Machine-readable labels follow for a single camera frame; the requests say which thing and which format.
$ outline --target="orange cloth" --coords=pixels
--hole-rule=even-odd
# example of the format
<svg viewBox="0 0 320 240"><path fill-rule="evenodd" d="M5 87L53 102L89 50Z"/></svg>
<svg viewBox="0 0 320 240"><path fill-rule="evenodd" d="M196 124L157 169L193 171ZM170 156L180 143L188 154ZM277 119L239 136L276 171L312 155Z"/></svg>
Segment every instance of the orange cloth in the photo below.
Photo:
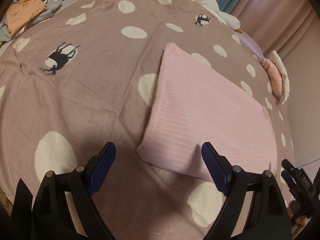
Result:
<svg viewBox="0 0 320 240"><path fill-rule="evenodd" d="M47 5L41 0L21 0L12 4L6 14L10 37L18 33L46 8Z"/></svg>
<svg viewBox="0 0 320 240"><path fill-rule="evenodd" d="M270 78L273 94L275 95L276 99L280 99L280 97L283 94L283 84L282 76L278 68L275 64L271 62L271 60L267 58L263 60L261 65L263 66Z"/></svg>

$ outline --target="pink stuffed object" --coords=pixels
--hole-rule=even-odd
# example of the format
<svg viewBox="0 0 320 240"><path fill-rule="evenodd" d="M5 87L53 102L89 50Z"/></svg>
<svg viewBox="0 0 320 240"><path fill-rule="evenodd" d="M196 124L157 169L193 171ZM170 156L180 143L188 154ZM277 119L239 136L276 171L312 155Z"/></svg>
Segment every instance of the pink stuffed object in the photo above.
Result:
<svg viewBox="0 0 320 240"><path fill-rule="evenodd" d="M262 66L270 78L273 94L276 99L279 100L283 94L282 76L276 65L273 64L270 59L265 58L262 62Z"/></svg>

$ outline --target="wooden floor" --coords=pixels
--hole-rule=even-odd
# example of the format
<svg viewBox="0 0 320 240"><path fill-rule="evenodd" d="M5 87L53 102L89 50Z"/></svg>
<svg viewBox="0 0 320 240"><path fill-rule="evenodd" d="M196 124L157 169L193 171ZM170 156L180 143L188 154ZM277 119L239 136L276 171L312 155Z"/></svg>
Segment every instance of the wooden floor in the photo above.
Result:
<svg viewBox="0 0 320 240"><path fill-rule="evenodd" d="M5 211L8 213L9 216L11 216L12 212L12 203L7 198L7 195L4 193L4 191L0 188L0 203L3 205Z"/></svg>

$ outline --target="silver screw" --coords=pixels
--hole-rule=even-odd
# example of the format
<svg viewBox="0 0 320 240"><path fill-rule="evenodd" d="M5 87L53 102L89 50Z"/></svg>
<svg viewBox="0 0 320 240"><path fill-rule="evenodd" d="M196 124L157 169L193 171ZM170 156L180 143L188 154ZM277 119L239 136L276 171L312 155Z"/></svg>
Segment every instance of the silver screw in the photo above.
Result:
<svg viewBox="0 0 320 240"><path fill-rule="evenodd" d="M268 170L264 171L264 174L268 177L271 177L273 175L272 172Z"/></svg>
<svg viewBox="0 0 320 240"><path fill-rule="evenodd" d="M241 171L241 167L238 166L238 165L233 166L232 169L233 169L235 172L240 172L240 171Z"/></svg>
<svg viewBox="0 0 320 240"><path fill-rule="evenodd" d="M78 166L78 167L76 167L76 171L78 171L78 172L84 171L84 166Z"/></svg>
<svg viewBox="0 0 320 240"><path fill-rule="evenodd" d="M50 178L53 175L53 171L48 171L45 175Z"/></svg>

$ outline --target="pink cloth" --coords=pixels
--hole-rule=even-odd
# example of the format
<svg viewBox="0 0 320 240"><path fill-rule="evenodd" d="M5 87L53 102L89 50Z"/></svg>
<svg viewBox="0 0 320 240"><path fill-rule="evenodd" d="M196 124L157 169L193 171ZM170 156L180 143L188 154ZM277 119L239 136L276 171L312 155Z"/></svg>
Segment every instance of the pink cloth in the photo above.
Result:
<svg viewBox="0 0 320 240"><path fill-rule="evenodd" d="M282 76L276 67L275 64L271 62L270 59L265 58L261 64L265 71L267 72L270 83L272 86L273 94L275 95L276 99L280 99L283 94L283 83L282 83Z"/></svg>
<svg viewBox="0 0 320 240"><path fill-rule="evenodd" d="M232 165L246 171L276 170L276 141L266 109L169 43L138 153L161 168L212 180L201 158L201 145L206 141Z"/></svg>

